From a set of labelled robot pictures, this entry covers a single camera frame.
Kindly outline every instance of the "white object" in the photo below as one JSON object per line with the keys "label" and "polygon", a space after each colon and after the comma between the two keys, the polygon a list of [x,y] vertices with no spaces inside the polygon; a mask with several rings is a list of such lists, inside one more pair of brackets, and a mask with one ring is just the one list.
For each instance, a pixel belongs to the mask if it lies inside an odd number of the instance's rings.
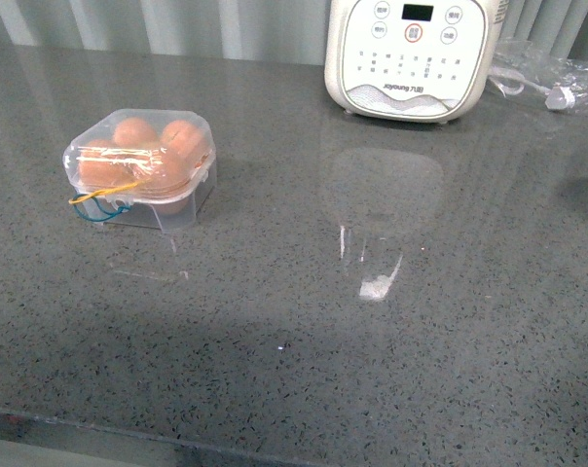
{"label": "white object", "polygon": [[324,81],[360,115],[447,122],[487,82],[509,0],[333,0]]}
{"label": "white object", "polygon": [[[513,88],[505,84],[502,80],[516,82],[516,87]],[[520,71],[511,68],[504,68],[500,66],[492,66],[489,70],[489,81],[491,81],[505,96],[519,95],[524,91],[525,86],[529,86],[547,96],[545,99],[545,106],[549,110],[565,110],[570,109],[575,105],[575,95],[572,90],[566,86],[556,86],[549,89],[545,86],[538,85],[526,79]]]}

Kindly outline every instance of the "brown egg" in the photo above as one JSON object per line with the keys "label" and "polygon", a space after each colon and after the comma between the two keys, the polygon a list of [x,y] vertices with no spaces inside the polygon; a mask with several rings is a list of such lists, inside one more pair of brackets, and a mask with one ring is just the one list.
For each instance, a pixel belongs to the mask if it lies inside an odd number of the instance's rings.
{"label": "brown egg", "polygon": [[165,126],[161,141],[176,151],[191,167],[194,167],[209,150],[202,131],[185,120],[175,120]]}
{"label": "brown egg", "polygon": [[119,156],[107,151],[114,148],[116,145],[106,139],[95,139],[80,148],[78,173],[83,185],[112,188],[133,182],[131,171],[117,162]]}
{"label": "brown egg", "polygon": [[173,214],[181,212],[181,210],[186,207],[189,200],[190,196],[187,196],[179,201],[169,202],[167,204],[152,204],[152,206],[156,209],[158,214],[172,216]]}
{"label": "brown egg", "polygon": [[158,139],[158,133],[146,121],[138,117],[121,121],[112,135],[112,140],[120,148],[134,148],[155,139]]}
{"label": "brown egg", "polygon": [[188,182],[190,168],[180,156],[160,141],[150,141],[140,145],[140,157],[147,161],[136,165],[134,176],[141,180],[140,190],[156,192],[158,197],[174,196],[175,191]]}

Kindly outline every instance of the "quartz countertop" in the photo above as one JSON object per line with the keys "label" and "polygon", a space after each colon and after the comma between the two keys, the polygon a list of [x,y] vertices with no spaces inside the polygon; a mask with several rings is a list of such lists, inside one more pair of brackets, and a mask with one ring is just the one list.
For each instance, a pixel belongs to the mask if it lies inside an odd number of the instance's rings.
{"label": "quartz countertop", "polygon": [[[190,229],[75,215],[120,108],[210,124]],[[588,118],[346,115],[318,66],[0,46],[0,412],[319,465],[588,466]]]}

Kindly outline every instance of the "plastic egg container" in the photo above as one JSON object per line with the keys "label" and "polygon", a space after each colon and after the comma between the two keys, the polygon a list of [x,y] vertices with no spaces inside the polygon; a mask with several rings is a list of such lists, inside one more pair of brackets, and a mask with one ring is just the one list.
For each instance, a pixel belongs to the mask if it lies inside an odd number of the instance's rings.
{"label": "plastic egg container", "polygon": [[118,110],[75,138],[63,155],[83,217],[173,231],[193,224],[216,185],[209,124],[194,112]]}

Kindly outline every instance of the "rubber band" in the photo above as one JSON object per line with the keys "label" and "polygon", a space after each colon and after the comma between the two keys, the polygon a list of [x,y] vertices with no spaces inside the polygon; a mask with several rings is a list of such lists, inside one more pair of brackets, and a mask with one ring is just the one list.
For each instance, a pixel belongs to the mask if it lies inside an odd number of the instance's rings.
{"label": "rubber band", "polygon": [[115,193],[124,192],[126,190],[131,190],[132,188],[135,188],[138,185],[140,185],[140,182],[133,182],[128,183],[127,185],[122,185],[121,187],[104,188],[102,190],[95,190],[90,194],[80,194],[70,199],[69,204],[79,204],[81,202],[86,201],[87,199],[105,197],[106,195],[113,195]]}
{"label": "rubber band", "polygon": [[[78,199],[78,198],[83,198],[87,195],[84,194],[78,194],[76,195],[72,200]],[[80,204],[83,201],[78,201],[75,203],[72,203],[73,205],[73,209],[78,213],[78,215],[84,219],[85,221],[90,221],[90,222],[106,222],[109,221],[110,219],[113,219],[115,217],[117,217],[119,214],[123,214],[124,212],[127,212],[131,209],[131,206],[119,206],[119,208],[116,211],[108,211],[106,209],[104,209],[102,207],[102,205],[99,203],[99,199],[97,198],[92,198],[92,200],[94,201],[95,205],[97,206],[97,208],[103,212],[104,214],[106,214],[106,217],[102,217],[99,219],[95,219],[93,217],[89,217],[88,215],[86,215],[84,212],[82,212],[79,208],[78,208],[78,204]]]}

